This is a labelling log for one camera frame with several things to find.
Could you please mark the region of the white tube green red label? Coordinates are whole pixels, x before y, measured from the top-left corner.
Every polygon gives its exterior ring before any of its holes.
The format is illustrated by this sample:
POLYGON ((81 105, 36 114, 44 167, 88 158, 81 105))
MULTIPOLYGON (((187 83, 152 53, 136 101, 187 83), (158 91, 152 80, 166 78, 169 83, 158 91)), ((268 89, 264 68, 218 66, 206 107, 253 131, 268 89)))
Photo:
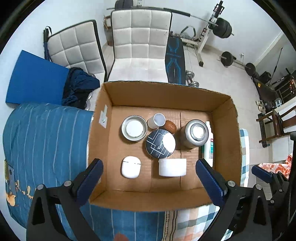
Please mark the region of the white tube green red label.
POLYGON ((213 155, 214 155, 214 136, 211 130, 210 121, 206 121, 209 136, 207 142, 203 146, 203 158, 208 164, 213 167, 213 155))

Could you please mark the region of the white rounded earbuds case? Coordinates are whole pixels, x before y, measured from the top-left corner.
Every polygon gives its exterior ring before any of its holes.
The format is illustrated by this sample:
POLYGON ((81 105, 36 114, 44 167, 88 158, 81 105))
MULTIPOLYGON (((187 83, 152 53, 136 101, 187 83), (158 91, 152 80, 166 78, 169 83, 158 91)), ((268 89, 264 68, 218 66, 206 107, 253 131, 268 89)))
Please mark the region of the white rounded earbuds case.
POLYGON ((121 164, 121 174, 128 179, 137 178, 140 174, 141 161, 134 156, 127 156, 121 164))

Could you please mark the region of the brown walnut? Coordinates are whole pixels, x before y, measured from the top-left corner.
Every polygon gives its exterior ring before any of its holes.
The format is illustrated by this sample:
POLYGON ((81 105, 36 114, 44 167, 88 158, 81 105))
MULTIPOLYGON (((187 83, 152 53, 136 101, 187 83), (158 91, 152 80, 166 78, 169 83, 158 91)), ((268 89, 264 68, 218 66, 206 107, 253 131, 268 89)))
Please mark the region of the brown walnut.
POLYGON ((166 120, 165 124, 162 126, 162 129, 174 134, 177 131, 177 126, 172 121, 166 120))

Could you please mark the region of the silver tin with white lid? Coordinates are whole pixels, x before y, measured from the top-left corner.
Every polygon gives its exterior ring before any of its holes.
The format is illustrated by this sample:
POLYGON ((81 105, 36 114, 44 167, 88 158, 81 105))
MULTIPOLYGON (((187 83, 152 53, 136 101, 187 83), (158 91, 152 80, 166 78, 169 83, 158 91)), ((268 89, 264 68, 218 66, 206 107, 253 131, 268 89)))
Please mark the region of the silver tin with white lid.
POLYGON ((128 116, 121 125, 122 135, 131 142, 139 142, 147 134, 147 123, 138 115, 128 116))

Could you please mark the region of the white plastic cup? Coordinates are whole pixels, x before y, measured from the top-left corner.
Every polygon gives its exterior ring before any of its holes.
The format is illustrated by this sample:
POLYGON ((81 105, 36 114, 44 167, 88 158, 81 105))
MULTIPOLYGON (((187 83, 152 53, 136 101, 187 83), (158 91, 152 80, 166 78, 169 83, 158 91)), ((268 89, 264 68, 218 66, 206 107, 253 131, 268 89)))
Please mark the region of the white plastic cup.
POLYGON ((162 113, 156 113, 147 120, 147 125, 151 129, 162 127, 165 125, 165 123, 166 118, 162 113))

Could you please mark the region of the orange white patterned cloth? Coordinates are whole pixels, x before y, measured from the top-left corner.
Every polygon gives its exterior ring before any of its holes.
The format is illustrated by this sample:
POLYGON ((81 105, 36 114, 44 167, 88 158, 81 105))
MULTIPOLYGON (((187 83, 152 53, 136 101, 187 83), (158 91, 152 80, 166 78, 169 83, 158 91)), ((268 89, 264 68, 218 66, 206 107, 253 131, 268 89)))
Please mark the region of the orange white patterned cloth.
POLYGON ((258 166, 267 172, 280 172, 288 179, 292 166, 292 153, 288 155, 284 163, 261 163, 258 166))

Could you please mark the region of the blue striped bed cover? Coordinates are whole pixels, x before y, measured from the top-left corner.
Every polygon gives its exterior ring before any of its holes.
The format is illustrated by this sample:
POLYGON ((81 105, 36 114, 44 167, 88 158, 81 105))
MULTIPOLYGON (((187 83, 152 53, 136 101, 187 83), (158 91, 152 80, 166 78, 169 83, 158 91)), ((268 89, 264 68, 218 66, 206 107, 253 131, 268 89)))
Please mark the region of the blue striped bed cover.
MULTIPOLYGON (((27 225, 39 184, 60 186, 87 167, 93 112, 53 104, 21 104, 3 133, 6 199, 11 217, 27 225)), ((212 204, 174 212, 132 212, 85 204, 81 212, 102 240, 198 240, 218 212, 212 204)))

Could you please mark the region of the white round jar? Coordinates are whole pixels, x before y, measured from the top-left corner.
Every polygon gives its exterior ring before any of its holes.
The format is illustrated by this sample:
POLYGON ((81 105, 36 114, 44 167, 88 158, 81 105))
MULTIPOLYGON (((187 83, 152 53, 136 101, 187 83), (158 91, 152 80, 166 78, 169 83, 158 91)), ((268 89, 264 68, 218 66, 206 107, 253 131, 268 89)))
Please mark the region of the white round jar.
POLYGON ((187 159, 159 159, 159 175, 162 177, 182 177, 187 174, 187 159))

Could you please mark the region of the black exercise machine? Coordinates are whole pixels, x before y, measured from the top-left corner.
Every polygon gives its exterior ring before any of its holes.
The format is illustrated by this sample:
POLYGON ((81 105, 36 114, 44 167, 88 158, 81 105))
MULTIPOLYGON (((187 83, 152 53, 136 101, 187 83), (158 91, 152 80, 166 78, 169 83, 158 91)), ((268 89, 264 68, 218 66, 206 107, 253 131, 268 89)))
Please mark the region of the black exercise machine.
POLYGON ((293 73, 290 73, 288 69, 286 71, 288 75, 280 78, 270 86, 256 78, 251 78, 259 94, 259 101, 263 103, 265 108, 262 111, 267 113, 277 108, 276 100, 278 98, 284 104, 295 97, 295 71, 293 73))

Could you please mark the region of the dark round patterned tin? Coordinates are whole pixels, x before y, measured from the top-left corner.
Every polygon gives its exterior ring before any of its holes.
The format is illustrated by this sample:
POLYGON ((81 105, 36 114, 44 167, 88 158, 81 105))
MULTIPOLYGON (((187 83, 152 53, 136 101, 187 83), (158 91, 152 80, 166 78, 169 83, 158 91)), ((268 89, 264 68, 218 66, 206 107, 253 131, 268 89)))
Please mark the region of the dark round patterned tin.
POLYGON ((154 158, 164 159, 169 157, 176 148, 174 136, 167 130, 152 131, 145 141, 147 153, 154 158))

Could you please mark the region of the printed cardboard box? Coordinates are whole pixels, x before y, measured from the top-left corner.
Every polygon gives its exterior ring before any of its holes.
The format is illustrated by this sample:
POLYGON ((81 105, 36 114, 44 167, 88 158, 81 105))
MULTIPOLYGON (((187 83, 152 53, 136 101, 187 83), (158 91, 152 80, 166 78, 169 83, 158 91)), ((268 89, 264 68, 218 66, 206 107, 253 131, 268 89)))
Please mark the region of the printed cardboard box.
POLYGON ((185 85, 114 81, 102 85, 89 136, 89 160, 103 162, 90 203, 125 211, 169 211, 210 203, 196 174, 199 148, 186 148, 181 128, 191 120, 209 121, 214 136, 213 167, 226 180, 241 178, 237 110, 230 96, 185 85), (144 130, 137 142, 125 138, 124 120, 145 121, 162 113, 177 132, 166 148, 159 130, 144 130))

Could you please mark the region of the blue foam mat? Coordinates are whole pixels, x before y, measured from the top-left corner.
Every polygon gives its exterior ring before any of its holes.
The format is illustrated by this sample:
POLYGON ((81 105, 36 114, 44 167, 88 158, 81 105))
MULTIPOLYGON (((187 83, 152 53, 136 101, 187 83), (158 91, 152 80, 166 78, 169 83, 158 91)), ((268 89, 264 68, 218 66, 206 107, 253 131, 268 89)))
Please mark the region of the blue foam mat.
POLYGON ((62 104, 69 69, 21 51, 6 93, 6 103, 62 104))

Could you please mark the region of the black blue bench pad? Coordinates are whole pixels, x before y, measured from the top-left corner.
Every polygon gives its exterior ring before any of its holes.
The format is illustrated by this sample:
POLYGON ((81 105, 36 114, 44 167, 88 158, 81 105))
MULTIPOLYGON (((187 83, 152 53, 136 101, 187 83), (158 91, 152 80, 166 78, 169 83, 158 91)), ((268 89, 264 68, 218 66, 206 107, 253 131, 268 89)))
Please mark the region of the black blue bench pad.
POLYGON ((184 48, 180 38, 168 37, 165 63, 169 83, 186 85, 184 48))

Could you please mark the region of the white quilted chair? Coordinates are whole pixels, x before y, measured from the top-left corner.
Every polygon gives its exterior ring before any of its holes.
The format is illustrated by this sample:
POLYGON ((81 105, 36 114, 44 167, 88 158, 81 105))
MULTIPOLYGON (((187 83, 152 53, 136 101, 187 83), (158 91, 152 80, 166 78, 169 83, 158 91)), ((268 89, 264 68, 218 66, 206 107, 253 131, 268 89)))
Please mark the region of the white quilted chair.
POLYGON ((159 9, 111 13, 114 62, 109 81, 168 82, 165 57, 172 14, 159 9))
POLYGON ((53 63, 66 68, 81 68, 100 83, 107 81, 107 69, 95 20, 84 21, 48 37, 48 51, 53 63))

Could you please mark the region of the white weight bench rack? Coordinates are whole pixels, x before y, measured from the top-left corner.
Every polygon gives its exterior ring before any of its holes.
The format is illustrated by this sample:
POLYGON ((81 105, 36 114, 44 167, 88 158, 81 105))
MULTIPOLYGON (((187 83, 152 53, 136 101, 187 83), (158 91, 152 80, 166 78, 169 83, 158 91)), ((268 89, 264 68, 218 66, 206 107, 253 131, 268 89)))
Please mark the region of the white weight bench rack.
POLYGON ((223 1, 220 1, 220 3, 216 4, 216 6, 214 7, 213 13, 210 16, 210 19, 204 20, 200 17, 194 16, 192 14, 188 14, 182 11, 173 11, 173 13, 179 14, 179 15, 184 15, 184 16, 188 16, 188 17, 192 17, 192 18, 196 18, 199 20, 203 20, 205 21, 207 24, 205 25, 205 27, 203 28, 203 30, 201 31, 201 33, 196 33, 196 29, 193 26, 186 26, 179 34, 177 33, 173 33, 173 31, 170 32, 171 36, 174 37, 180 37, 180 39, 182 40, 182 42, 186 45, 189 46, 191 48, 193 48, 195 54, 196 54, 196 58, 198 60, 198 64, 200 67, 204 66, 204 62, 201 56, 201 52, 203 50, 203 48, 205 47, 205 44, 209 38, 210 33, 213 32, 215 27, 218 27, 219 25, 216 23, 218 20, 218 17, 221 15, 221 13, 224 10, 224 6, 223 6, 223 1), (193 36, 192 37, 185 37, 185 31, 189 28, 192 28, 193 30, 193 36))

